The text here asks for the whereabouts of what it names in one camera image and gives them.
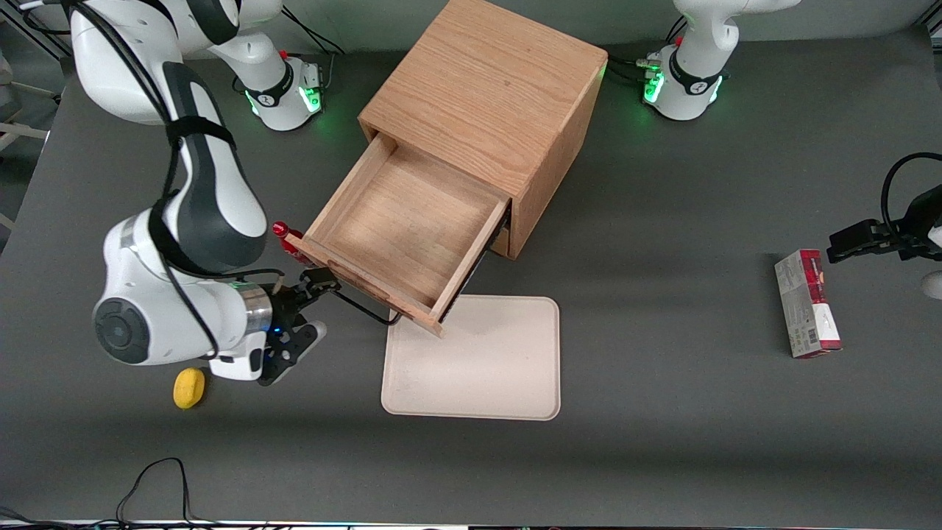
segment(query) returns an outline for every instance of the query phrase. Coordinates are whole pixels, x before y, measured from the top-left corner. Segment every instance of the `green led light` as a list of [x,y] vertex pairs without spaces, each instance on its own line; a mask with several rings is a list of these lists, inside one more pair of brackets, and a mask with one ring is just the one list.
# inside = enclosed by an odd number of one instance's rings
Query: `green led light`
[[660,89],[664,86],[664,74],[658,72],[644,87],[644,99],[648,103],[655,103],[660,96]]
[[249,95],[249,91],[245,91],[245,98],[249,100],[249,105],[252,106],[252,114],[258,116],[258,108],[255,108],[255,102],[252,100],[252,97]]
[[723,83],[723,76],[720,75],[720,78],[716,80],[716,88],[713,89],[713,95],[709,96],[710,103],[713,103],[714,101],[716,101],[716,96],[718,93],[720,93],[720,85],[722,85],[722,83]]
[[298,93],[300,94],[301,99],[304,100],[304,104],[307,106],[307,109],[312,114],[320,110],[320,91],[318,89],[305,89],[304,87],[298,87]]

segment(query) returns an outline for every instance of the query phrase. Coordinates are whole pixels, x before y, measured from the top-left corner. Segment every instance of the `black strap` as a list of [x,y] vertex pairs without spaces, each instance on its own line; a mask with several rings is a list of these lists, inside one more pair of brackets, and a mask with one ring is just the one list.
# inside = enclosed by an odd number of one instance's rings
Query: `black strap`
[[680,68],[680,64],[677,62],[677,50],[671,53],[670,68],[671,75],[674,76],[677,82],[684,86],[687,95],[700,95],[705,93],[713,86],[713,83],[716,83],[720,75],[723,74],[723,72],[720,71],[710,77],[697,77],[696,75],[690,75],[684,72],[684,69]]
[[180,139],[194,134],[218,138],[232,145],[233,149],[236,148],[236,141],[233,140],[233,135],[229,132],[229,129],[211,122],[203,116],[184,116],[167,124],[167,140],[174,147]]
[[246,92],[262,107],[275,107],[282,100],[282,96],[288,93],[294,87],[294,69],[287,61],[284,62],[284,75],[277,85],[266,91],[254,91],[247,89]]
[[178,192],[179,190],[175,190],[170,195],[162,197],[151,207],[151,215],[147,218],[147,230],[151,233],[151,240],[157,252],[177,269],[203,276],[212,275],[213,273],[201,268],[187,257],[187,254],[180,248],[180,243],[173,238],[170,229],[164,224],[164,208]]

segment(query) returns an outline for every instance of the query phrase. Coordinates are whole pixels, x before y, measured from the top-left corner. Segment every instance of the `wood grain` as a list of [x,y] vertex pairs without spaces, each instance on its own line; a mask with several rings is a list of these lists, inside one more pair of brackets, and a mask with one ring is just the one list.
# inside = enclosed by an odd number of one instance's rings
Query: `wood grain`
[[566,119],[560,134],[553,142],[552,148],[546,153],[543,163],[530,181],[529,188],[513,200],[511,213],[511,233],[508,247],[508,257],[517,259],[524,243],[527,242],[536,223],[540,221],[550,199],[560,186],[562,178],[569,172],[570,166],[576,160],[582,142],[585,141],[586,130],[595,108],[595,98],[598,96],[602,77],[605,75],[603,67],[591,84],[586,86],[585,93],[579,98],[579,104]]
[[360,120],[364,131],[386,133],[516,197],[606,57],[482,0],[452,0]]
[[305,235],[313,236],[315,233],[319,233],[321,237],[324,237],[333,232],[337,222],[344,218],[347,211],[363,194],[366,185],[369,184],[368,178],[357,178],[356,176],[371,175],[378,172],[386,160],[396,152],[396,148],[396,142],[388,137],[383,136],[377,140],[372,140],[360,159],[347,173],[347,178],[340,183],[340,187],[333,193],[331,200],[320,210],[320,215],[314,219]]
[[304,235],[305,244],[296,246],[440,333],[438,318],[458,295],[509,200],[379,133]]
[[351,284],[356,289],[402,313],[437,337],[443,336],[442,325],[429,315],[426,308],[418,305],[414,300],[400,296],[394,286],[384,284],[379,278],[355,265],[352,260],[306,237],[300,240],[295,236],[288,235],[285,240],[295,245],[298,250],[313,261],[330,269],[338,278]]

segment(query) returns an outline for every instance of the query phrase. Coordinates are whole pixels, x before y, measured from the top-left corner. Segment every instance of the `red bottle cap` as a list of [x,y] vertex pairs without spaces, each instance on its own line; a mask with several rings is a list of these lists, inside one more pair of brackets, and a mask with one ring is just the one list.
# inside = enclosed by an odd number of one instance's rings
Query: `red bottle cap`
[[276,221],[271,226],[271,231],[274,232],[275,235],[278,236],[279,238],[284,239],[287,237],[288,233],[291,232],[291,229],[288,228],[287,224],[284,224],[281,221]]

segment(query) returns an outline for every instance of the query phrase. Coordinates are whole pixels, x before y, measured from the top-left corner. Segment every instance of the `wall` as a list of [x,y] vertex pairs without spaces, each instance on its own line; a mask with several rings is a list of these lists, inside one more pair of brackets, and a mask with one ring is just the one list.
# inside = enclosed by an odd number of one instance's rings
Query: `wall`
[[[492,0],[582,40],[607,44],[663,38],[677,18],[670,0]],[[912,24],[932,0],[804,0],[778,13],[738,18],[746,41],[864,37]],[[408,49],[445,0],[285,0],[315,31],[348,49]],[[266,31],[280,47],[310,49],[286,19]]]

